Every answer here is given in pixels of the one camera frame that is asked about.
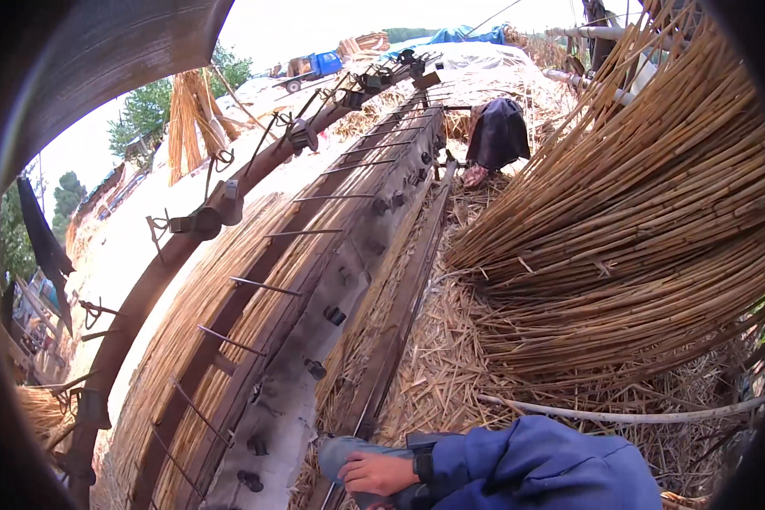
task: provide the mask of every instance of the dark blue jacket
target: dark blue jacket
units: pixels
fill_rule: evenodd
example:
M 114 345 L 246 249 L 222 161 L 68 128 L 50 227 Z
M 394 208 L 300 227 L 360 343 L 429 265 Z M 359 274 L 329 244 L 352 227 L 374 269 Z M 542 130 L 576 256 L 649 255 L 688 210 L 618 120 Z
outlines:
M 433 510 L 662 510 L 640 452 L 620 436 L 588 436 L 545 416 L 475 428 L 433 450 L 444 494 Z

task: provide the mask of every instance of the sky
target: sky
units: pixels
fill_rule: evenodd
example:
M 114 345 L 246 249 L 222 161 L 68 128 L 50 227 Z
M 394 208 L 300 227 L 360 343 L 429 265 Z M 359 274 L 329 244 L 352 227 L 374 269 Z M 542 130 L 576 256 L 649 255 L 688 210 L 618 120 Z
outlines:
M 341 39 L 383 28 L 443 28 L 477 26 L 510 5 L 510 0 L 388 0 L 374 11 L 343 0 L 235 0 L 219 41 L 239 57 L 251 58 L 260 73 L 296 56 L 333 50 Z M 638 0 L 603 0 L 616 14 L 640 12 Z M 509 21 L 523 32 L 584 24 L 579 0 L 521 0 L 484 24 Z M 90 192 L 120 161 L 108 148 L 108 121 L 119 117 L 123 98 L 93 110 L 42 149 L 43 178 L 47 182 L 45 217 L 54 217 L 54 188 L 62 174 L 74 171 Z

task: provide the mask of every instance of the black wristband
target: black wristband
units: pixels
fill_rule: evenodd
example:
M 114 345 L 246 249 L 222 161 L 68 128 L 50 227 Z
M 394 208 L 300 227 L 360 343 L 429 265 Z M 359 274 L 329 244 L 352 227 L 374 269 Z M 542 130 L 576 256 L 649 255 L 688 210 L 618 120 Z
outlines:
M 419 482 L 433 482 L 433 454 L 431 451 L 421 451 L 414 454 L 414 474 L 419 476 Z

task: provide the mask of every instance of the person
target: person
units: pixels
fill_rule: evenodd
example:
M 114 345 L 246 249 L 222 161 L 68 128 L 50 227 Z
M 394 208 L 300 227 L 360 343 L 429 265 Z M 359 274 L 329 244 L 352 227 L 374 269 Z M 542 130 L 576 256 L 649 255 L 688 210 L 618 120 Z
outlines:
M 643 456 L 620 436 L 588 436 L 528 415 L 504 430 L 474 428 L 430 444 L 394 449 L 339 436 L 317 458 L 360 510 L 663 508 Z

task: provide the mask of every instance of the hand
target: hand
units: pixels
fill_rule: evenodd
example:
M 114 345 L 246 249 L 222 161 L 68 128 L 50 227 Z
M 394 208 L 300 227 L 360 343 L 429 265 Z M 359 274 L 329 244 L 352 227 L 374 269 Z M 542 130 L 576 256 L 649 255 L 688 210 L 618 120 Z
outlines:
M 355 451 L 348 455 L 347 461 L 337 478 L 343 480 L 348 492 L 390 496 L 419 483 L 410 459 Z

